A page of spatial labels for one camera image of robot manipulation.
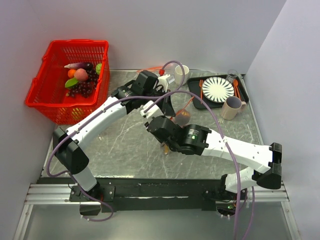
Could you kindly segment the clear zip bag orange zipper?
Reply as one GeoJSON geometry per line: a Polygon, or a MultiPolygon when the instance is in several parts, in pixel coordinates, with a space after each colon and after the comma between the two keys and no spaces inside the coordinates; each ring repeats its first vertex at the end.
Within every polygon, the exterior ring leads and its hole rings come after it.
{"type": "Polygon", "coordinates": [[[175,117],[171,117],[170,120],[181,127],[187,125],[190,122],[191,114],[186,110],[186,108],[189,106],[193,99],[194,97],[192,97],[183,108],[178,110],[175,117]]]}

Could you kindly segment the dark red apple toy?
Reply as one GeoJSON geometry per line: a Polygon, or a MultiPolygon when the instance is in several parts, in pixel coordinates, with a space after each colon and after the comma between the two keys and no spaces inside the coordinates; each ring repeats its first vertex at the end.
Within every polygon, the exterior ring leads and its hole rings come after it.
{"type": "Polygon", "coordinates": [[[175,116],[174,122],[182,127],[186,126],[190,122],[190,119],[191,114],[187,110],[183,109],[179,114],[175,116]]]}

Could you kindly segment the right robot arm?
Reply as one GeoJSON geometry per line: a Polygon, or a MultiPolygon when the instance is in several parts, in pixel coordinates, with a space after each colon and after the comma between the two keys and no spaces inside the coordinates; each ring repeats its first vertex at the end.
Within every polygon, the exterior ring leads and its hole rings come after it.
{"type": "Polygon", "coordinates": [[[244,142],[197,124],[184,127],[161,115],[145,124],[146,130],[172,152],[202,157],[219,157],[246,168],[222,178],[219,195],[232,198],[243,189],[259,186],[278,190],[282,185],[282,145],[244,142]]]}

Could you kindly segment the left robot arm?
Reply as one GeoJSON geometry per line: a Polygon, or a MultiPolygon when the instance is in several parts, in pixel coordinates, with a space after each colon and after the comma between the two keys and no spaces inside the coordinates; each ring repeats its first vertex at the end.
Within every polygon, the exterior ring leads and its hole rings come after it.
{"type": "Polygon", "coordinates": [[[88,201],[95,200],[100,185],[89,168],[89,158],[84,148],[101,132],[133,110],[142,108],[142,116],[151,120],[162,115],[163,106],[170,106],[168,80],[170,75],[157,76],[143,70],[137,78],[117,87],[107,100],[94,112],[67,130],[57,128],[53,132],[53,151],[80,186],[81,195],[88,201]]]}

